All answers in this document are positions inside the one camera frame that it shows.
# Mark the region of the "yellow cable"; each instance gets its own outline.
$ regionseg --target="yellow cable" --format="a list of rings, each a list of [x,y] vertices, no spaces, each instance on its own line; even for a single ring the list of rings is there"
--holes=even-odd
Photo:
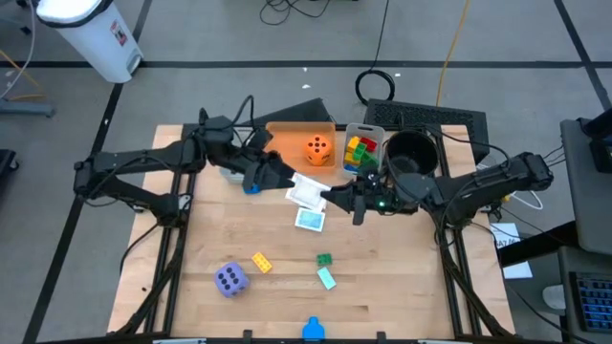
[[[466,16],[468,14],[468,8],[470,7],[470,0],[466,0],[466,5],[463,7],[463,13],[461,13],[461,20],[459,21],[459,27],[455,32],[454,38],[452,38],[452,43],[450,44],[450,50],[448,50],[447,60],[444,61],[444,66],[442,66],[442,72],[440,73],[440,82],[438,83],[438,95],[436,96],[436,106],[440,106],[440,95],[442,94],[442,86],[444,84],[444,74],[447,72],[448,62],[450,61],[450,56],[452,55],[452,51],[455,50],[455,44],[457,44],[457,38],[459,38],[459,32],[463,29],[463,23],[466,21]]]
[[[10,58],[7,54],[5,54],[5,52],[3,52],[2,50],[0,50],[0,54],[4,56],[4,58],[9,61],[9,63],[12,65],[12,67],[14,67],[17,71],[21,72],[21,67],[17,66],[17,64],[15,63],[15,61],[12,60],[12,58]],[[45,95],[43,95],[43,91],[42,91],[42,87],[40,86],[40,84],[33,78],[31,77],[28,72],[23,71],[22,72],[23,75],[34,85],[36,86],[36,88],[38,88],[38,91],[41,93],[40,95],[24,95],[24,96],[16,96],[16,97],[12,97],[9,98],[9,100],[17,100],[17,99],[25,99],[25,98],[31,98],[31,97],[46,97]]]

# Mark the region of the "white cable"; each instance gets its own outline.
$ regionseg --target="white cable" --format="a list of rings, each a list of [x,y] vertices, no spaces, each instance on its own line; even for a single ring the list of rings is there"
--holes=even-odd
[[[30,61],[32,60],[32,56],[34,54],[34,42],[36,41],[36,26],[35,26],[36,20],[35,20],[35,15],[34,15],[35,9],[34,9],[34,4],[32,0],[27,0],[27,1],[30,4],[30,13],[32,15],[32,42],[30,43],[30,53],[28,54],[26,63],[24,63],[24,65],[21,67],[21,71],[19,71],[19,74],[15,77],[15,79],[7,87],[7,90],[2,94],[2,96],[0,96],[0,99],[3,99],[12,90],[12,87],[19,80],[19,77],[21,77],[21,75],[26,70],[26,68],[28,68],[28,65],[30,64]]]
[[[487,165],[485,165],[484,163],[478,163],[478,165],[476,165],[476,168],[479,170],[485,169],[485,168],[489,168]],[[510,194],[511,198],[514,198],[515,200],[525,204],[526,206],[528,206],[531,209],[535,209],[535,210],[542,210],[544,209],[544,204],[542,203],[542,201],[539,199],[539,197],[536,195],[536,193],[534,191],[529,191],[529,193],[532,194],[532,196],[534,196],[535,201],[537,202],[537,205],[533,205],[530,204],[529,202],[523,200],[522,198],[516,196],[516,191],[513,192],[512,194]]]

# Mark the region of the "label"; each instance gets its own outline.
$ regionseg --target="label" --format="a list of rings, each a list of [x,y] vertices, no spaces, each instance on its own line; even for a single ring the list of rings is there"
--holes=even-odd
[[[121,46],[127,42],[127,35],[125,35],[125,31],[121,28],[121,25],[119,25],[117,20],[113,21],[113,24],[111,25],[111,32],[115,38],[117,38],[117,41],[119,44],[121,44]]]

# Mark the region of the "black cup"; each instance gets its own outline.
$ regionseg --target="black cup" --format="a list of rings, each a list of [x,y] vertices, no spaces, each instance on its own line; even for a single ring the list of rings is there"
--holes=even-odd
[[[386,146],[388,168],[394,174],[427,175],[438,167],[438,150],[431,139],[417,131],[404,130],[391,137]]]

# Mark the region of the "white container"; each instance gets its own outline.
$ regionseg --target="white container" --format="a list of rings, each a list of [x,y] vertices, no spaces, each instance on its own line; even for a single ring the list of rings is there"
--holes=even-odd
[[[374,156],[379,161],[379,169],[381,168],[381,162],[383,158],[383,142],[384,142],[384,129],[376,125],[350,123],[346,126],[346,140],[344,141],[344,150],[342,151],[342,175],[346,178],[353,178],[357,173],[344,169],[344,154],[346,153],[346,147],[348,141],[352,137],[368,138],[377,143],[376,149],[374,150]]]
[[[127,82],[142,52],[112,0],[41,0],[36,14],[107,81]]]

